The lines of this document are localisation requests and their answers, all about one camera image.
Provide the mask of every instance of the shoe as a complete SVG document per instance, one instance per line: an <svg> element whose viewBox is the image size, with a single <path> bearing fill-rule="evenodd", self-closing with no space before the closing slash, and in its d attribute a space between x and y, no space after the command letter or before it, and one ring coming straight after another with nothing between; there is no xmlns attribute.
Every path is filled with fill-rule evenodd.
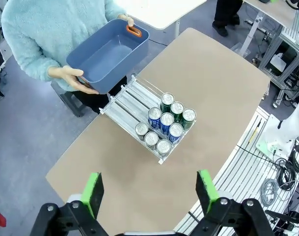
<svg viewBox="0 0 299 236"><path fill-rule="evenodd" d="M226 28L224 26L218 27L218 26L214 25L214 23L213 23L213 28L217 31L217 33L220 36L222 36L222 37L227 37L228 36L228 31L226 30Z"/></svg>
<svg viewBox="0 0 299 236"><path fill-rule="evenodd" d="M229 22L229 25L238 26L240 24L240 18L238 14L235 14Z"/></svg>

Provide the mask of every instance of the floor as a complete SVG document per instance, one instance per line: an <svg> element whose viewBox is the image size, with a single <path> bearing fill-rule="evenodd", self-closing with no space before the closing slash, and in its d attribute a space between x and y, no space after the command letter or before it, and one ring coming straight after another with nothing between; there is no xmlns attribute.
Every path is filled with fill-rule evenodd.
<svg viewBox="0 0 299 236"><path fill-rule="evenodd" d="M208 0L182 18L180 31L188 27L195 28L228 48L243 42L250 27L243 22L235 29L228 29L229 37L217 35L211 26L215 8L216 0ZM239 13L242 20L256 16L255 10L245 4ZM133 73L139 72L159 54L165 48L162 44L169 44L173 40L174 26L157 31L140 25L150 31L152 40L161 44L150 42L148 57ZM264 27L269 30L274 30L276 26L272 20L264 22ZM9 58L11 53L6 43L3 42L0 47ZM266 48L262 34L257 32L249 47L251 54L247 60L251 61ZM0 229L0 236L26 236L43 203L62 204L45 175L96 115L86 108L84 117L73 116L50 84L29 78L13 57L8 59L5 72L6 83L1 85L5 98L0 99L0 212L7 218L7 227ZM276 93L277 88L272 86L270 95L262 101L261 107L284 119L294 108L282 103L278 109L274 109L271 104Z"/></svg>

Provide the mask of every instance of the silver can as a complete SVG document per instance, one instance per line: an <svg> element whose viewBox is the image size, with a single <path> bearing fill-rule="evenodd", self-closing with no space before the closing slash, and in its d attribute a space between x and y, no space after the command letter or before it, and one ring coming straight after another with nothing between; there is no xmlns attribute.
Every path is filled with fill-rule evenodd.
<svg viewBox="0 0 299 236"><path fill-rule="evenodd" d="M135 132L138 135L139 139L144 141L145 134L148 132L148 125L146 123L140 122L135 126Z"/></svg>
<svg viewBox="0 0 299 236"><path fill-rule="evenodd" d="M174 117L171 113L163 113L160 118L160 130L164 135L169 135L169 128L174 122Z"/></svg>
<svg viewBox="0 0 299 236"><path fill-rule="evenodd" d="M171 104L173 102L174 102L174 96L173 96L173 94L171 94L169 92L164 93L161 96L161 104L160 104L161 111L163 113L170 112L170 107L171 107Z"/></svg>
<svg viewBox="0 0 299 236"><path fill-rule="evenodd" d="M182 118L183 129L188 130L192 126L195 119L196 119L196 112L191 108L186 108L183 111L183 118Z"/></svg>
<svg viewBox="0 0 299 236"><path fill-rule="evenodd" d="M148 132L145 135L145 143L151 150L156 150L158 141L159 137L155 132Z"/></svg>
<svg viewBox="0 0 299 236"><path fill-rule="evenodd" d="M154 129L160 129L161 110L158 107L153 107L148 111L148 123Z"/></svg>
<svg viewBox="0 0 299 236"><path fill-rule="evenodd" d="M183 134L183 127L178 123L174 123L170 126L169 129L169 141L172 144L176 144L180 141L180 138Z"/></svg>
<svg viewBox="0 0 299 236"><path fill-rule="evenodd" d="M171 152L171 143L167 139L159 140L157 143L157 151L160 154L160 156L168 156Z"/></svg>
<svg viewBox="0 0 299 236"><path fill-rule="evenodd" d="M182 112L184 106L181 102L174 102L171 104L170 113L174 116L174 122L180 123L182 121Z"/></svg>

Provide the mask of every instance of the gray cable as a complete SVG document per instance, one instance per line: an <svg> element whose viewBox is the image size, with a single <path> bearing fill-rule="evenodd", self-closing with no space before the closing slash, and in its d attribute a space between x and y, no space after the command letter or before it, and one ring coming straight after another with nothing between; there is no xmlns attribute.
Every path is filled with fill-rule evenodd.
<svg viewBox="0 0 299 236"><path fill-rule="evenodd" d="M264 180L261 186L261 199L265 207L271 206L277 199L278 183L272 178ZM268 195L273 195L272 199L268 199Z"/></svg>

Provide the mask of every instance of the can dispenser rack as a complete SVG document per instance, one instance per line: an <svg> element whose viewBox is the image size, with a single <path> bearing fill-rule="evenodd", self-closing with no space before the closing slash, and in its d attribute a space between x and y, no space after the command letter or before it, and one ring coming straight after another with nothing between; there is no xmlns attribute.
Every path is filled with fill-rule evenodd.
<svg viewBox="0 0 299 236"><path fill-rule="evenodd" d="M158 157L158 163L162 164L194 126L196 120L194 120L192 126L188 130L184 131L182 137L176 144L171 144L170 153L162 157L157 150L151 150L144 141L139 139L135 132L135 126L139 122L148 124L148 111L152 107L160 107L163 92L148 81L141 79L140 77L136 78L134 75L132 75L132 79L126 86L121 87L121 91L115 97L111 96L110 102L103 109L99 108L100 113L106 114L132 137L143 144ZM149 132L150 131L156 132L160 140L168 140L168 137L160 130L153 129L149 125Z"/></svg>

